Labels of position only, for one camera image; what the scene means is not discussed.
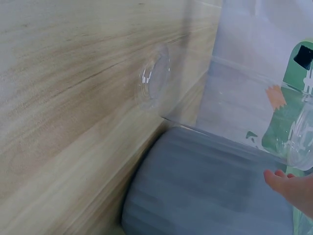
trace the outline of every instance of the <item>gray fabric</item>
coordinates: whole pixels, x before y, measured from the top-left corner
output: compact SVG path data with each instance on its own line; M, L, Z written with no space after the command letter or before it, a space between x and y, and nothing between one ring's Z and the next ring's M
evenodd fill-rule
M263 170L277 165L254 151L211 134L169 130L131 185L126 235L292 235L292 207L263 179Z

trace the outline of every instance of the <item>human hand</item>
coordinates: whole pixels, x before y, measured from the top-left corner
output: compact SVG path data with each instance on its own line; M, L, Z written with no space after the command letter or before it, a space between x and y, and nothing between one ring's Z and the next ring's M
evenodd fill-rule
M288 202L313 218L313 174L305 177L286 175L282 170L264 171L265 182Z

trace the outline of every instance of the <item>green label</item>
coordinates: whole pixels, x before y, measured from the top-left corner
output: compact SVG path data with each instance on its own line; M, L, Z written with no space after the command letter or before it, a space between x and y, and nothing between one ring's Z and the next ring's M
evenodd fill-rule
M287 86L273 86L266 90L274 110L270 125L262 138L262 147L268 152L282 157L286 154L285 146L290 141L305 104L303 93L313 93L312 61L313 43L305 41L297 44L292 50L283 79Z

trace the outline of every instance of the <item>light wood panel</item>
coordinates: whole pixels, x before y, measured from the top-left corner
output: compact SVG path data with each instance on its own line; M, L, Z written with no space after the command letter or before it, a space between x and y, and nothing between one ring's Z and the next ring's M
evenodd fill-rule
M0 234L118 225L138 159L166 126L134 101L144 56L159 42L209 55L220 5L0 1Z

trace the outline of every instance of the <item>transparent plastic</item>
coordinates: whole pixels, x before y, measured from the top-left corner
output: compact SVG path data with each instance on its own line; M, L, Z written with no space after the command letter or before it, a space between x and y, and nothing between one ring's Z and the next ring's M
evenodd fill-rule
M201 51L162 44L147 54L136 99L165 119L308 170L313 167L313 99L274 81Z

